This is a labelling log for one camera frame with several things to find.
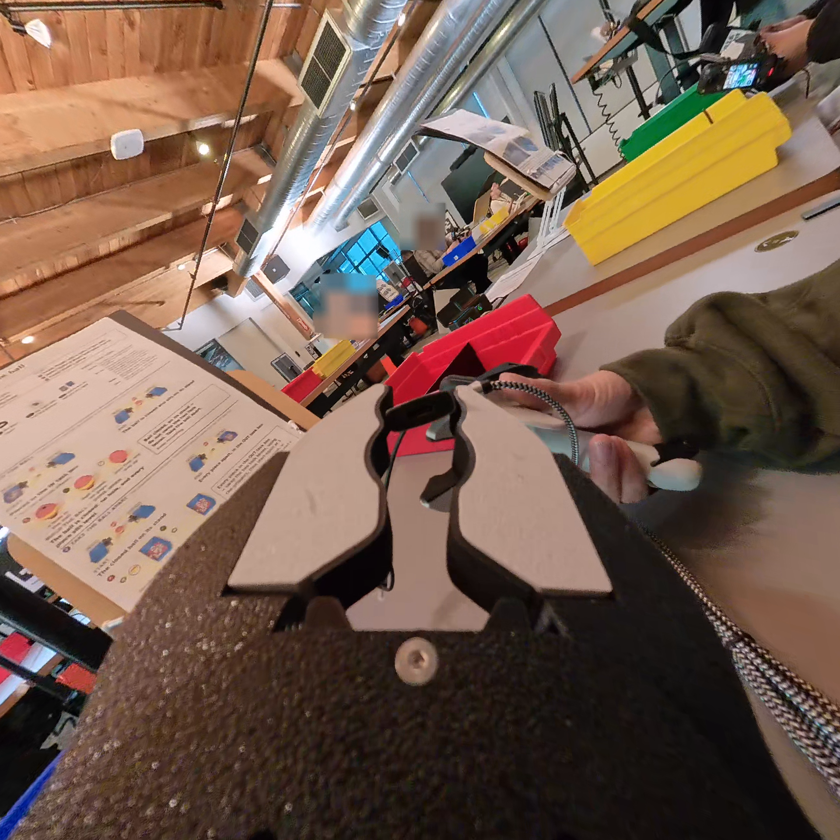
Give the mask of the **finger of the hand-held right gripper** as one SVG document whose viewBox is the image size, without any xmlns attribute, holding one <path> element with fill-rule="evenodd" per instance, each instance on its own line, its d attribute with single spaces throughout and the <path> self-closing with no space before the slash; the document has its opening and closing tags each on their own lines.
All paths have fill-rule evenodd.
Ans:
<svg viewBox="0 0 840 840">
<path fill-rule="evenodd" d="M 426 431 L 426 440 L 435 444 L 453 444 L 450 421 L 433 421 Z M 432 476 L 421 493 L 420 501 L 430 510 L 449 511 L 456 480 L 457 476 L 451 467 L 442 474 Z"/>
<path fill-rule="evenodd" d="M 591 471 L 589 458 L 589 447 L 593 437 L 591 433 L 578 429 L 571 434 L 564 424 L 550 427 L 526 423 L 526 427 L 542 440 L 552 454 L 566 456 L 586 473 Z"/>
</svg>

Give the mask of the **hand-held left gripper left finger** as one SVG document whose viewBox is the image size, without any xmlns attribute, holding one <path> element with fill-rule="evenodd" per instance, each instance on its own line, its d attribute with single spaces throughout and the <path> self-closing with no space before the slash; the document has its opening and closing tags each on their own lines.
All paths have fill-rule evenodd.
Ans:
<svg viewBox="0 0 840 840">
<path fill-rule="evenodd" d="M 236 593 L 317 596 L 350 607 L 392 569 L 383 476 L 392 389 L 374 385 L 294 445 L 231 572 Z"/>
</svg>

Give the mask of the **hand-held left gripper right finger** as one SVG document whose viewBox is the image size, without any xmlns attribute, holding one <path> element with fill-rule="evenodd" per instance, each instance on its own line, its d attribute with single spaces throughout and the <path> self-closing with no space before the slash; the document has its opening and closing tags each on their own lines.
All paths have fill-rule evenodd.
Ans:
<svg viewBox="0 0 840 840">
<path fill-rule="evenodd" d="M 452 496 L 452 546 L 487 568 L 502 596 L 612 594 L 548 446 L 477 385 L 459 386 L 455 399 L 455 454 L 465 453 L 465 466 Z"/>
</svg>

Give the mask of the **grey usb hub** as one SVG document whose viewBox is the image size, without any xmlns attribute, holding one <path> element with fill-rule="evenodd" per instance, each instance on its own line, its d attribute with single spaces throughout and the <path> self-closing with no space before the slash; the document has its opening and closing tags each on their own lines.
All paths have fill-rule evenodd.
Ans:
<svg viewBox="0 0 840 840">
<path fill-rule="evenodd" d="M 455 408 L 452 392 L 425 394 L 387 409 L 384 414 L 385 430 L 389 433 L 407 432 L 450 417 Z"/>
</svg>

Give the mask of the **person's right hand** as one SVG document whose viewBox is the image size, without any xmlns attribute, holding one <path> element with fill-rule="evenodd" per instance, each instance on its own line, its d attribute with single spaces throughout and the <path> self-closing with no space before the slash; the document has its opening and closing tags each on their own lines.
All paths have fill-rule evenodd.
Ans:
<svg viewBox="0 0 840 840">
<path fill-rule="evenodd" d="M 575 426 L 593 434 L 590 478 L 614 502 L 637 503 L 649 496 L 648 480 L 628 443 L 657 445 L 663 438 L 642 397 L 622 377 L 597 371 L 557 383 L 505 373 L 500 380 L 545 392 L 562 405 Z"/>
</svg>

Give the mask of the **small red bin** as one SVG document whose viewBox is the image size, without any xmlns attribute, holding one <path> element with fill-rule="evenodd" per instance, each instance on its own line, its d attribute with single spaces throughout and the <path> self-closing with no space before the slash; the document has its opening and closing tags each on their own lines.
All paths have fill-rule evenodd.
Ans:
<svg viewBox="0 0 840 840">
<path fill-rule="evenodd" d="M 310 394 L 318 390 L 322 382 L 321 375 L 313 370 L 313 367 L 309 367 L 282 388 L 281 392 L 296 403 L 303 405 L 309 399 Z"/>
</svg>

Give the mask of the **red plastic bin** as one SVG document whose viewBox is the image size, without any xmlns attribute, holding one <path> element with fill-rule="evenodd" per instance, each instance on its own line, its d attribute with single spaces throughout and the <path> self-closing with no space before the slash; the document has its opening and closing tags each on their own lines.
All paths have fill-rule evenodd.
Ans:
<svg viewBox="0 0 840 840">
<path fill-rule="evenodd" d="M 530 296 L 514 300 L 411 353 L 387 381 L 394 404 L 410 402 L 443 385 L 469 384 L 501 369 L 525 367 L 546 377 L 557 361 L 561 332 Z"/>
</svg>

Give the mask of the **wooden document board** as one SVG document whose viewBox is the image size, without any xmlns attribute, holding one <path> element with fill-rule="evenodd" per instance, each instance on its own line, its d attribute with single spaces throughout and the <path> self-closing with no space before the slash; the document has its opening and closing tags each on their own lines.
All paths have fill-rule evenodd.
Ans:
<svg viewBox="0 0 840 840">
<path fill-rule="evenodd" d="M 484 160 L 505 179 L 544 202 L 562 193 L 578 173 L 574 163 L 560 153 L 549 158 L 548 162 L 552 165 L 546 172 L 538 172 L 536 175 L 527 174 L 487 150 L 484 152 Z"/>
</svg>

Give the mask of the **black display screen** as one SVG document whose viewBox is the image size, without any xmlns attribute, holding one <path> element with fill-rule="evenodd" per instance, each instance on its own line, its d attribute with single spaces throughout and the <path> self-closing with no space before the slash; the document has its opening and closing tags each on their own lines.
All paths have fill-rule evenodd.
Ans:
<svg viewBox="0 0 840 840">
<path fill-rule="evenodd" d="M 490 190 L 492 183 L 502 179 L 503 176 L 485 160 L 484 151 L 470 145 L 451 164 L 442 187 L 464 222 L 470 223 L 476 202 Z"/>
</svg>

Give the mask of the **black tripod pole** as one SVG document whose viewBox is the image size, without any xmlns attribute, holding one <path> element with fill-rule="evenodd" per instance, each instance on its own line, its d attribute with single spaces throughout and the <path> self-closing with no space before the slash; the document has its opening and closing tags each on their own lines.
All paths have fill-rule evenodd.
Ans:
<svg viewBox="0 0 840 840">
<path fill-rule="evenodd" d="M 97 673 L 112 640 L 94 626 L 49 604 L 22 585 L 1 577 L 1 620 L 33 641 Z"/>
</svg>

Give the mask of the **large yellow bin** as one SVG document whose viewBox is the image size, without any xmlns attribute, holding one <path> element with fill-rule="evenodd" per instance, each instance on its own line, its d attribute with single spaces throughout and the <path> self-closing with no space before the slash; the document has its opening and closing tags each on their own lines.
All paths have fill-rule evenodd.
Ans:
<svg viewBox="0 0 840 840">
<path fill-rule="evenodd" d="M 597 266 L 773 169 L 791 136 L 768 94 L 731 91 L 593 188 L 563 225 Z"/>
</svg>

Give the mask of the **green plastic bin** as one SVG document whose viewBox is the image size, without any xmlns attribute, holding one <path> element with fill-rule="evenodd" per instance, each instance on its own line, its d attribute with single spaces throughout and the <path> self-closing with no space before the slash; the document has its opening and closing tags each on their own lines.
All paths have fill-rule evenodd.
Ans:
<svg viewBox="0 0 840 840">
<path fill-rule="evenodd" d="M 728 115 L 736 106 L 735 94 L 741 100 L 747 99 L 741 90 L 699 93 L 695 84 L 645 121 L 627 140 L 619 143 L 623 159 L 627 163 L 634 161 L 697 116 L 715 122 Z"/>
</svg>

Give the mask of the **black handheld device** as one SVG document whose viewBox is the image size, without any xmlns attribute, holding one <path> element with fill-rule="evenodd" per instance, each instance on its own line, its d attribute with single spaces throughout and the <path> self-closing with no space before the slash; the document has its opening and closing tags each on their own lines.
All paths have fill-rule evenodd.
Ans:
<svg viewBox="0 0 840 840">
<path fill-rule="evenodd" d="M 769 91 L 778 81 L 781 65 L 775 54 L 738 59 L 709 56 L 701 63 L 697 93 L 710 96 L 735 90 Z"/>
</svg>

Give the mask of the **blue plastic bin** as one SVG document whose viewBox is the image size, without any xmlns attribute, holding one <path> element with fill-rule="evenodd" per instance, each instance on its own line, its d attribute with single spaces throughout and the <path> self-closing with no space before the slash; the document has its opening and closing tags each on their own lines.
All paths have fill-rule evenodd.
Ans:
<svg viewBox="0 0 840 840">
<path fill-rule="evenodd" d="M 32 782 L 32 784 L 24 791 L 13 803 L 1 820 L 1 839 L 9 839 L 17 830 L 18 825 L 24 820 L 26 815 L 31 810 L 33 804 L 40 796 L 42 790 L 45 789 L 47 783 L 56 771 L 62 753 L 57 755 L 46 765 L 42 772 Z"/>
</svg>

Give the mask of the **silver ventilation duct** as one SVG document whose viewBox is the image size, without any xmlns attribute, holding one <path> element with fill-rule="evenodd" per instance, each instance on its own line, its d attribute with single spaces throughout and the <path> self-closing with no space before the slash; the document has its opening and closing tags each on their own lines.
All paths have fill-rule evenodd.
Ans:
<svg viewBox="0 0 840 840">
<path fill-rule="evenodd" d="M 275 169 L 260 204 L 244 217 L 236 237 L 233 271 L 248 281 L 277 253 L 281 240 L 302 227 L 318 204 L 367 109 L 396 75 L 437 12 L 438 2 L 352 1 L 325 7 L 302 62 L 298 86 L 303 99 L 297 116 L 275 151 Z"/>
<path fill-rule="evenodd" d="M 428 115 L 436 106 L 452 107 L 541 5 L 441 2 L 309 215 L 307 229 L 346 228 Z"/>
</svg>

